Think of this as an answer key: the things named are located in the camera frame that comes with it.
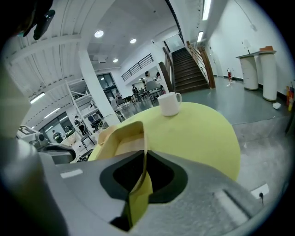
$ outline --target white mug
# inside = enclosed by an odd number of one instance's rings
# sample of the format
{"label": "white mug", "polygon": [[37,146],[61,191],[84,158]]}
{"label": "white mug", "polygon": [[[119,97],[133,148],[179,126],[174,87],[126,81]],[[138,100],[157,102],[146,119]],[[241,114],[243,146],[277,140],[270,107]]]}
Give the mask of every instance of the white mug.
{"label": "white mug", "polygon": [[158,97],[161,112],[163,116],[175,116],[179,113],[179,106],[182,102],[182,96],[180,93],[170,92]]}

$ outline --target cable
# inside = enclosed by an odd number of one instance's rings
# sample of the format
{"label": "cable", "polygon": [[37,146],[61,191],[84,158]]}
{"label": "cable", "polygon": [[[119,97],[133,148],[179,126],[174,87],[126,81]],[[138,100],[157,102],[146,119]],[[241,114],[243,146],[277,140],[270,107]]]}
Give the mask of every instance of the cable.
{"label": "cable", "polygon": [[263,203],[263,193],[259,193],[259,197],[261,198],[261,200],[262,200],[262,205],[264,206],[264,203]]}
{"label": "cable", "polygon": [[244,9],[241,7],[241,5],[235,0],[235,2],[239,5],[239,7],[241,8],[241,10],[245,13],[245,15],[246,15],[246,17],[248,18],[248,20],[250,21],[250,23],[251,24],[253,24],[252,23],[252,21],[250,20],[250,18],[249,18],[249,16],[247,15],[247,13],[244,11]]}

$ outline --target metal railing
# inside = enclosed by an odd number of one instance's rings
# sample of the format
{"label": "metal railing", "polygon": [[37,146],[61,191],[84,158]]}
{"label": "metal railing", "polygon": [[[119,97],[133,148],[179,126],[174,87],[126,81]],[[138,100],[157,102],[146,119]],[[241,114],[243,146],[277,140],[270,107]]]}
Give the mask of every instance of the metal railing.
{"label": "metal railing", "polygon": [[123,75],[122,78],[124,81],[126,81],[128,78],[133,76],[136,72],[141,70],[143,67],[147,66],[148,64],[153,62],[153,56],[151,54],[147,55],[143,59],[141,59],[139,62],[137,62],[133,67],[131,67],[129,70],[127,70]]}

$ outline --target fluorescent light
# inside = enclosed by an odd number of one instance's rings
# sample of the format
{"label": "fluorescent light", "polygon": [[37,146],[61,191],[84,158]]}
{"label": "fluorescent light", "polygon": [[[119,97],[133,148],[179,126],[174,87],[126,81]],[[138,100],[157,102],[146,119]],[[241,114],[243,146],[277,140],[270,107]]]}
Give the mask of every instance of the fluorescent light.
{"label": "fluorescent light", "polygon": [[53,126],[50,126],[47,130],[45,130],[45,132],[47,132],[48,130],[50,130],[50,129],[52,129],[53,128]]}
{"label": "fluorescent light", "polygon": [[63,117],[61,120],[59,120],[59,121],[62,121],[62,120],[64,120],[64,119],[66,119],[68,116],[65,116],[65,117]]}
{"label": "fluorescent light", "polygon": [[95,38],[100,38],[103,36],[103,31],[102,30],[98,30],[95,32],[94,37]]}
{"label": "fluorescent light", "polygon": [[203,20],[207,20],[209,16],[209,11],[210,11],[211,0],[205,0],[204,4],[205,4],[205,7],[203,12]]}
{"label": "fluorescent light", "polygon": [[202,37],[203,37],[203,31],[199,32],[198,41],[197,42],[201,42]]}
{"label": "fluorescent light", "polygon": [[44,117],[44,119],[46,119],[48,116],[52,115],[53,113],[55,113],[58,110],[59,110],[59,108],[56,108],[53,112],[50,112],[46,117]]}
{"label": "fluorescent light", "polygon": [[39,100],[41,97],[43,97],[45,95],[45,93],[40,93],[38,96],[36,96],[33,100],[30,101],[31,104],[33,104],[34,102],[36,102],[37,100]]}

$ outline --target staircase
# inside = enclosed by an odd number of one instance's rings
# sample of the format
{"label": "staircase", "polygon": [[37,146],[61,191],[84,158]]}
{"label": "staircase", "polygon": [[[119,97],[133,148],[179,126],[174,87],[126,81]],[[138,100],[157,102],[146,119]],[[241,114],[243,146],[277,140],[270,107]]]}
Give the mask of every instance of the staircase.
{"label": "staircase", "polygon": [[209,85],[186,48],[172,53],[175,90],[178,93],[209,89]]}

